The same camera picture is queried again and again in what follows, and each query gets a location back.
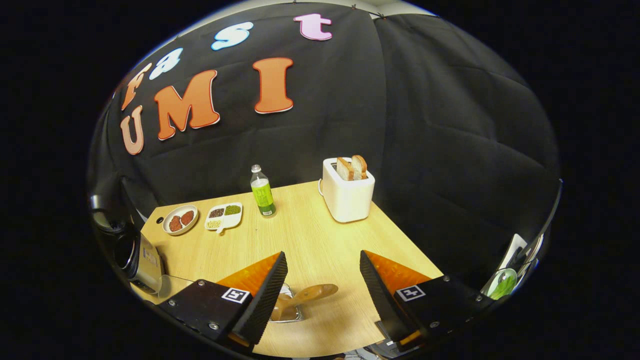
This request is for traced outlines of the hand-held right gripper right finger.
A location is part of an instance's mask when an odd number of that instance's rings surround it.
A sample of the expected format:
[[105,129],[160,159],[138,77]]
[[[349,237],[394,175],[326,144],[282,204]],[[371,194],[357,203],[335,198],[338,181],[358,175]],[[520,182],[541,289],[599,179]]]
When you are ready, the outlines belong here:
[[382,326],[401,351],[433,348],[498,305],[455,276],[431,278],[372,251],[361,251],[359,271]]

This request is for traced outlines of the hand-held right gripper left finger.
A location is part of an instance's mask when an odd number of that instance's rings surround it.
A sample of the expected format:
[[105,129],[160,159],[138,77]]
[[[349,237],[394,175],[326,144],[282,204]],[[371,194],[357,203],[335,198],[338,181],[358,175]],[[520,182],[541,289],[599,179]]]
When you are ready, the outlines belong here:
[[260,342],[288,274],[279,251],[217,282],[199,279],[158,307],[189,330],[222,346]]

